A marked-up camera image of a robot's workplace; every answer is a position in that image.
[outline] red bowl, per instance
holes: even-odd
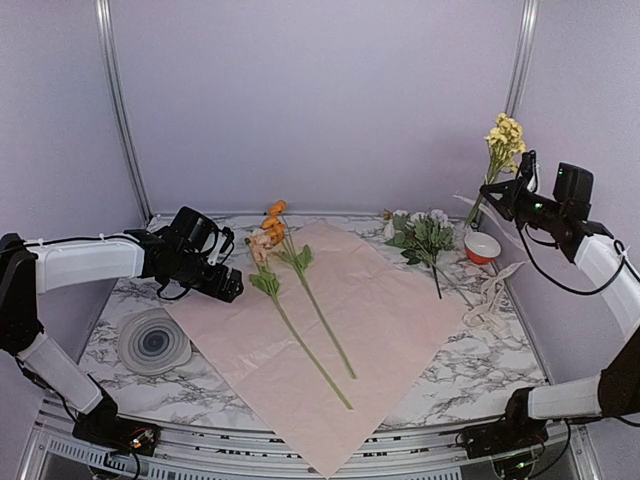
[[[472,232],[464,237],[464,249],[469,260],[477,265],[491,263],[501,252],[498,241],[481,232]]]

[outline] pink paper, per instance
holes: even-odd
[[[273,258],[281,303],[354,406],[347,410],[289,333],[271,299],[246,278],[233,304],[194,294],[167,310],[231,388],[329,478],[400,402],[466,308],[385,260],[356,235],[317,222],[294,234],[314,260],[307,279],[346,351],[349,377],[295,273]]]

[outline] wall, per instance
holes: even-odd
[[[620,238],[640,263],[640,9],[637,2],[546,0],[518,120],[538,152],[543,194],[559,162],[595,175],[591,218]],[[535,248],[539,263],[566,284],[591,287],[561,254]],[[507,248],[502,264],[522,259]],[[599,297],[565,293],[534,271],[511,282],[535,344],[554,381],[597,374],[622,346]],[[605,479],[637,478],[640,432],[615,421],[589,427]]]
[[[151,204],[462,214],[522,2],[113,2]]]
[[[139,226],[93,3],[1,2],[0,85],[0,231],[59,238]],[[39,298],[40,320],[72,356],[111,286]],[[14,478],[42,395],[4,353],[0,378],[0,471]]]

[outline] white marble countertop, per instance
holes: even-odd
[[[219,226],[229,226],[236,234],[236,250],[228,264],[246,269],[249,265],[243,238],[259,226],[264,217],[234,216],[214,218]],[[293,229],[320,217],[288,216]],[[377,217],[322,217],[333,225],[355,232],[400,268],[408,267],[400,250],[384,245],[384,223]],[[168,219],[152,221],[150,230]],[[461,248],[462,231],[456,230],[457,249],[443,252],[438,264],[447,276],[476,305],[483,281],[494,275],[491,267],[478,267],[467,260]],[[456,292],[440,279],[444,290]],[[215,369],[194,351],[191,360],[170,372],[145,377],[127,370],[117,355],[118,332],[128,314],[167,305],[156,296],[153,280],[120,280],[91,335],[80,366],[114,397],[120,412],[179,424],[269,430],[229,388]],[[458,332],[449,337],[431,365],[422,373],[406,397],[389,414],[381,429],[433,426],[500,415],[511,392],[540,385],[543,374],[510,301],[503,299],[500,317],[507,328],[499,334],[470,328],[460,322]]]

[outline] marble table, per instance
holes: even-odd
[[[249,267],[243,243],[264,217],[229,216],[214,218],[219,226],[229,226],[236,234],[236,249],[228,264],[240,270]],[[398,268],[406,265],[400,250],[384,245],[384,222],[370,216],[289,216],[292,229],[323,218],[332,225],[354,232],[369,242]],[[170,219],[155,218],[149,229],[166,225]],[[443,252],[439,266],[457,288],[440,279],[445,291],[460,292],[474,306],[480,300],[480,285],[495,275],[492,267],[478,267],[462,250],[463,232],[456,224],[456,250]],[[156,296],[153,280],[120,280],[89,339],[80,366],[114,397],[121,413],[177,424],[263,430],[269,428],[229,388],[215,369],[194,349],[191,360],[170,372],[146,377],[127,370],[118,359],[116,347],[123,319],[134,312],[167,305]],[[505,298],[499,315],[507,328],[496,333],[460,322],[420,375],[405,398],[389,414],[380,429],[401,429],[476,420],[504,411],[511,392],[544,383],[513,305]]]

